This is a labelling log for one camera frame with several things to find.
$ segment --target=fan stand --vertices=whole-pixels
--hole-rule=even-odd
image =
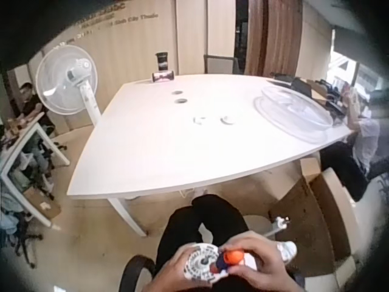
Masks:
[[[82,81],[78,87],[80,89],[81,96],[83,97],[86,111],[88,112],[89,117],[91,117],[93,126],[96,126],[98,121],[102,117],[102,114],[98,108],[95,95],[91,88],[91,84],[88,80],[85,80]]]

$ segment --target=tiled floor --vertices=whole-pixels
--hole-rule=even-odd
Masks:
[[[92,128],[86,127],[60,137],[68,146],[69,167],[59,167],[53,173],[53,194],[62,208],[54,219],[60,230],[41,227],[35,229],[44,240],[30,245],[37,267],[29,269],[23,258],[16,258],[10,248],[4,252],[10,263],[33,291],[53,292],[60,287],[67,292],[117,291],[123,268],[136,254],[155,258],[162,231],[169,216],[190,204],[179,192],[151,195],[128,201],[133,217],[149,232],[147,238],[135,234],[106,200],[71,200],[66,196],[72,172]],[[267,216],[267,211],[299,179],[297,165],[282,167],[210,186],[236,206],[244,215]],[[367,194],[355,208],[363,235],[362,255],[369,250],[370,240],[381,208],[377,184],[371,184]]]

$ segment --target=white table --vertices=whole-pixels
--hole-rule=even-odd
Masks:
[[[172,82],[124,84],[93,130],[67,194],[108,199],[142,236],[124,198],[173,192],[240,178],[293,161],[350,134],[341,125],[309,144],[279,130],[254,108],[271,86],[244,75],[185,75]],[[187,99],[186,103],[175,103]],[[220,121],[236,120],[233,125]],[[206,117],[202,125],[195,117]]]
[[[37,210],[31,203],[24,197],[24,195],[15,187],[11,179],[8,176],[15,159],[19,156],[25,144],[35,134],[39,134],[42,140],[47,144],[49,148],[63,161],[65,165],[69,165],[70,161],[64,154],[55,146],[55,144],[48,137],[46,132],[39,125],[38,121],[43,117],[43,113],[39,113],[27,126],[19,132],[18,140],[6,150],[3,150],[0,155],[0,177],[8,191],[13,195],[19,203],[28,210],[33,216],[35,216],[43,225],[52,227],[52,223],[47,219],[39,210]]]

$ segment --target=seated person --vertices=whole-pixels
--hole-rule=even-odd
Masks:
[[[43,106],[41,100],[37,94],[32,92],[32,84],[27,82],[20,87],[20,93],[23,99],[22,114],[17,118],[18,120],[25,119],[30,121],[34,119],[40,112],[44,113],[44,116],[39,120],[39,124],[47,135],[53,133],[55,127],[53,122],[47,116],[48,109]]]
[[[343,95],[347,108],[347,126],[355,131],[353,145],[336,142],[320,150],[322,170],[331,167],[354,201],[359,201],[372,177],[369,175],[380,135],[380,124],[373,119],[367,102],[355,88]]]
[[[229,276],[214,283],[188,280],[184,266],[194,251],[191,245],[201,243],[199,227],[203,223],[213,235],[213,244],[222,250],[243,249],[261,261],[261,270],[247,266],[229,268]],[[288,275],[275,242],[248,231],[243,216],[231,204],[216,195],[202,195],[170,217],[160,240],[157,276],[143,292],[203,291],[304,291]]]

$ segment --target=brown curtain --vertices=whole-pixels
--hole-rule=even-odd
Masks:
[[[302,12],[302,0],[249,0],[246,75],[295,75]]]

